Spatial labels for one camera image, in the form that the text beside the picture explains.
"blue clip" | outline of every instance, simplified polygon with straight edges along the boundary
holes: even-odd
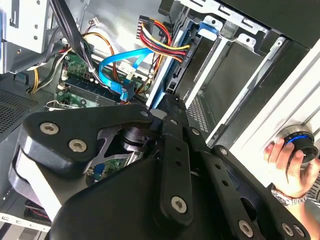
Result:
[[[198,34],[205,37],[206,39],[210,39],[215,41],[219,35],[219,31],[204,22],[200,23]]]
[[[102,72],[104,67],[110,63],[114,63],[123,59],[129,59],[133,57],[138,57],[138,59],[134,62],[133,68],[137,69],[138,66],[143,62],[143,60],[149,54],[153,53],[149,48],[140,48],[133,51],[122,52],[116,55],[112,55],[104,59],[99,65],[99,77],[101,81],[107,85],[112,91],[120,94],[120,99],[124,102],[132,99],[135,94],[135,83],[131,82],[129,79],[125,79],[123,84],[119,82],[112,81]]]

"wristwatch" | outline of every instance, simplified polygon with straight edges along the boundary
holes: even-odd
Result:
[[[272,185],[271,193],[285,207],[297,205],[297,204],[302,204],[307,200],[307,194],[305,194],[302,197],[298,197],[298,198],[290,197],[290,196],[285,195],[282,191],[277,190],[274,185]]]

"knob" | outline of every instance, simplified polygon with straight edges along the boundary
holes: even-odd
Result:
[[[310,162],[318,156],[318,149],[314,146],[315,137],[305,125],[288,126],[281,130],[276,135],[276,138],[284,138],[284,146],[289,143],[294,144],[294,150],[290,156],[289,162],[298,150],[301,150],[304,154],[303,163]]]

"perforated metal panel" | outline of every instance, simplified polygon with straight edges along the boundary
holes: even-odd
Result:
[[[191,117],[193,117],[194,120],[196,120],[199,123],[200,130],[208,133],[207,123],[203,114],[200,101],[197,96],[193,99],[192,103],[190,104],[190,107],[188,108],[188,113]]]
[[[0,89],[0,134],[19,121],[38,102]]]

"hand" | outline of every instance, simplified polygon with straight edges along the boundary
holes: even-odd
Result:
[[[307,169],[300,173],[304,153],[298,150],[287,170],[288,161],[295,146],[292,142],[284,146],[284,142],[284,139],[280,138],[275,144],[270,144],[264,150],[264,160],[268,163],[271,181],[276,189],[289,197],[300,198],[315,183],[320,170],[320,160],[317,158],[312,160]]]

